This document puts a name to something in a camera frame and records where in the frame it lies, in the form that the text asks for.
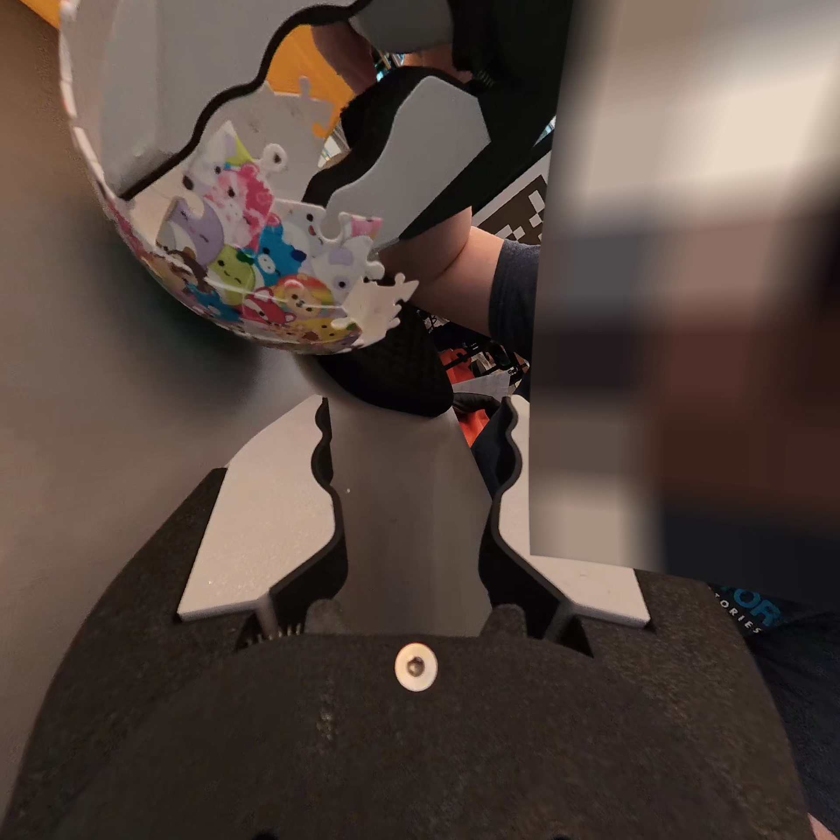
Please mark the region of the orange fabric bag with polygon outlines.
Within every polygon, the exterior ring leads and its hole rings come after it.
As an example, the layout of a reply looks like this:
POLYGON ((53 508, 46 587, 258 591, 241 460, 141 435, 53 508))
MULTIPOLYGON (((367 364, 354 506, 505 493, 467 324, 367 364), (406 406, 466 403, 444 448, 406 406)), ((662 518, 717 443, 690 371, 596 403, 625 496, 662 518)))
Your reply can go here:
POLYGON ((510 375, 507 371, 490 372, 490 363, 469 360, 462 350, 446 350, 440 354, 454 392, 454 410, 469 446, 488 425, 508 395, 510 375))

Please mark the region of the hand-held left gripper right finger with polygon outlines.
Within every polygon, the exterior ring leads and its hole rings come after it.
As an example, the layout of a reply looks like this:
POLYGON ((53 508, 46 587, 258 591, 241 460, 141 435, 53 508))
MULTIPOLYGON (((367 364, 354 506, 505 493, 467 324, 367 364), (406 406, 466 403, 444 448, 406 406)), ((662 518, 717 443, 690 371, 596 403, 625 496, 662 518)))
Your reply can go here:
POLYGON ((530 637, 558 641, 575 617, 643 628, 650 614, 633 570, 530 551, 529 420, 521 396, 497 411, 504 445, 499 486, 481 538, 478 573, 490 605, 522 609, 530 637))

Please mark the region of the yellow plastic bin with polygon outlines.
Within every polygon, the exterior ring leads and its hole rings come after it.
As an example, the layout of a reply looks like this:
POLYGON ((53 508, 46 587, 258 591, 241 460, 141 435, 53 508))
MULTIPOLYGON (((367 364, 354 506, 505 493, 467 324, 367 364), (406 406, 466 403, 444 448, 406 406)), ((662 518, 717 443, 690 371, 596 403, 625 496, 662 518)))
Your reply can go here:
MULTIPOLYGON (((23 5, 44 18, 47 23, 56 23, 56 26, 51 28, 51 33, 58 38, 56 72, 59 99, 70 123, 79 127, 73 119, 75 107, 70 89, 69 2, 23 2, 23 5)), ((283 38, 273 55, 266 80, 262 85, 267 82, 277 93, 300 93, 300 79, 307 79, 308 92, 317 101, 327 103, 326 115, 313 118, 314 123, 321 128, 320 135, 325 137, 327 129, 334 124, 339 107, 350 99, 350 90, 340 81, 337 73, 331 69, 326 60, 320 56, 313 42, 312 27, 313 25, 302 24, 283 38)), ((228 101, 225 105, 245 102, 247 97, 254 97, 256 91, 242 98, 228 101)), ((220 114, 225 105, 215 112, 209 122, 215 115, 220 114)))

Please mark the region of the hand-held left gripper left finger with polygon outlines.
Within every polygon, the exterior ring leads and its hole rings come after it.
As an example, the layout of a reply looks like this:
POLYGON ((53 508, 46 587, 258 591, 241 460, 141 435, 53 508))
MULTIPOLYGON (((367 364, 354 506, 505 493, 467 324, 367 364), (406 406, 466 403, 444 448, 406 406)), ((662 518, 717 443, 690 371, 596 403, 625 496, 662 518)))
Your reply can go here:
POLYGON ((329 403, 313 395, 227 464, 176 614, 253 613, 263 634, 302 630, 313 602, 347 576, 341 502, 331 486, 329 403))

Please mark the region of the person's right forearm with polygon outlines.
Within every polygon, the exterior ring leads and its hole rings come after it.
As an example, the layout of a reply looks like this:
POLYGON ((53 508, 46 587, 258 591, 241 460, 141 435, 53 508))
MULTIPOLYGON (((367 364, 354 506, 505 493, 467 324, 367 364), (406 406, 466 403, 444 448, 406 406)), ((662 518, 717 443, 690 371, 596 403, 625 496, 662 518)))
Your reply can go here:
POLYGON ((466 209, 384 248, 379 260, 389 274, 418 282, 413 305, 530 361, 541 247, 499 238, 471 222, 466 209))

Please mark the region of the person's dark clothing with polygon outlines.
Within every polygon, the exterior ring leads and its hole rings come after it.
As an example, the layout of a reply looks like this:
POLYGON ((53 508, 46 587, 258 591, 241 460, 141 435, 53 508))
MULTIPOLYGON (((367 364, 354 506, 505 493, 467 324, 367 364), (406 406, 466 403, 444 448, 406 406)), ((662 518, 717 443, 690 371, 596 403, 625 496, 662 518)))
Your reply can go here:
POLYGON ((780 714, 817 838, 839 837, 839 613, 710 584, 780 714))

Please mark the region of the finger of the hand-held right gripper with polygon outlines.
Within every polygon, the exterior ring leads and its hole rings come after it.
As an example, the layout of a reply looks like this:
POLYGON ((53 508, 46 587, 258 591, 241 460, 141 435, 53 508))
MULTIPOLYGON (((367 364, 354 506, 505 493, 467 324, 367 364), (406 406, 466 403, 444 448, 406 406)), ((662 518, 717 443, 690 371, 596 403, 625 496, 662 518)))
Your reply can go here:
POLYGON ((226 102, 266 80, 297 26, 349 19, 366 2, 69 2, 74 123, 108 188, 129 201, 184 161, 226 102))
POLYGON ((417 236, 487 192, 490 134, 478 97, 444 74, 394 69, 352 99, 337 129, 348 147, 308 183, 302 228, 347 235, 345 214, 380 219, 374 246, 417 236))

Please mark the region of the partly built puzzle ball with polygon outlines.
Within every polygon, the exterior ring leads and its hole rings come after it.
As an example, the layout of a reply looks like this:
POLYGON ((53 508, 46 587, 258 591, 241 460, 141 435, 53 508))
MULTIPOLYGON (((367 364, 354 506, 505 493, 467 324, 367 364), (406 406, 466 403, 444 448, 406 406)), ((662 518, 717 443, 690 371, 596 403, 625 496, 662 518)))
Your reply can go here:
POLYGON ((103 212, 134 257, 179 302, 238 336, 303 354, 341 354, 384 338, 417 281, 392 284, 377 260, 380 219, 345 214, 346 235, 302 228, 309 181, 339 148, 308 92, 225 105, 197 148, 125 201, 103 181, 84 129, 71 136, 103 212))

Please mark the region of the person's right hand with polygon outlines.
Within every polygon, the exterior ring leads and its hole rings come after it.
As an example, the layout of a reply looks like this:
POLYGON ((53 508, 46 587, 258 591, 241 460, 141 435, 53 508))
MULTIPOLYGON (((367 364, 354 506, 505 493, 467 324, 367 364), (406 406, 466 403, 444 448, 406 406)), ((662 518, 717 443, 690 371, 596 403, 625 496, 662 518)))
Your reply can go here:
POLYGON ((312 27, 313 42, 355 96, 377 82, 371 45, 349 21, 312 27))

